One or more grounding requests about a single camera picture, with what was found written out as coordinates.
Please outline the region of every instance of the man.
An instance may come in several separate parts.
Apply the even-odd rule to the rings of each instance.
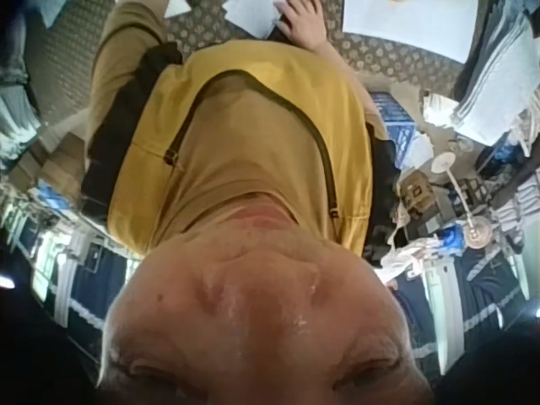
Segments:
[[[320,0],[277,4],[296,46],[230,41],[183,64],[161,45],[166,7],[119,2],[94,65],[83,211],[145,256],[106,320],[103,397],[428,401],[359,258],[374,213],[390,218],[389,142]]]

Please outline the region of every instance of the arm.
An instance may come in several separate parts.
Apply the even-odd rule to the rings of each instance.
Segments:
[[[369,115],[380,117],[373,99],[358,80],[356,72],[339,55],[327,39],[321,0],[287,0],[276,3],[276,8],[287,17],[289,23],[277,21],[276,25],[297,46],[312,51],[341,71],[355,89]]]

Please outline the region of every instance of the patterned carpet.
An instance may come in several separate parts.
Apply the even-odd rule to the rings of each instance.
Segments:
[[[190,13],[166,21],[169,40],[188,57],[196,49],[249,35],[224,19],[223,0],[200,0]],[[356,70],[380,73],[442,95],[453,95],[464,66],[432,52],[389,40],[344,34],[343,0],[322,0],[330,41]],[[473,49],[482,33],[490,0],[479,0]],[[29,17],[26,60],[43,121],[54,125],[85,108],[100,32],[114,0],[68,0],[46,30]]]

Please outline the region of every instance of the finger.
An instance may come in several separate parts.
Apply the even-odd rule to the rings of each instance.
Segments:
[[[322,3],[321,0],[312,0],[315,6],[315,11],[318,15],[322,15]]]
[[[313,6],[313,2],[311,0],[302,0],[302,3],[307,11],[312,14],[316,14],[315,7]]]
[[[275,3],[274,6],[287,17],[290,23],[293,23],[298,18],[298,14],[287,3]]]
[[[284,21],[276,21],[276,27],[278,27],[278,29],[283,32],[283,35],[285,35],[288,39],[290,39],[290,35],[291,35],[291,32],[290,32],[290,27],[287,23],[285,23]]]
[[[304,14],[307,11],[301,0],[287,0],[287,3],[289,3],[289,6],[292,7],[298,15]]]

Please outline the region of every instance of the ceiling light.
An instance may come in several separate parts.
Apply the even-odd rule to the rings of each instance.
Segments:
[[[15,283],[11,278],[0,275],[0,289],[14,289],[14,288],[15,288]]]

